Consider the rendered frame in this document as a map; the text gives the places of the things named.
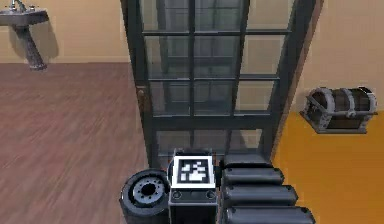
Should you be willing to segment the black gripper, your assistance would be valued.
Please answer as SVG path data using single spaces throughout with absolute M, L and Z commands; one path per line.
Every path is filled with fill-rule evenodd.
M 147 169 L 132 175 L 119 198 L 126 224 L 169 224 L 169 191 L 164 170 Z

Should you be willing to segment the dark glass-paned room door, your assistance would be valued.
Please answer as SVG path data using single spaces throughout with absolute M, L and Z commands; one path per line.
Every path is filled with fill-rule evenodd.
M 324 0 L 120 0 L 147 161 L 274 153 Z

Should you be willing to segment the brown treasure chest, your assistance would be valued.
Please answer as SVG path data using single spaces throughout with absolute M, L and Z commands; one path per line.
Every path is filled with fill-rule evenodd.
M 377 115 L 377 99 L 367 87 L 313 89 L 300 115 L 318 134 L 366 134 Z

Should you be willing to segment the grey pedestal sink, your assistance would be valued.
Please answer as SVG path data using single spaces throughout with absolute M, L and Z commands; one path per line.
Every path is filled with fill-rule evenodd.
M 24 47 L 31 70 L 44 70 L 47 65 L 37 49 L 30 27 L 48 20 L 49 16 L 45 9 L 37 9 L 34 5 L 26 7 L 22 0 L 11 0 L 7 9 L 0 10 L 0 26 L 8 26 L 15 32 Z

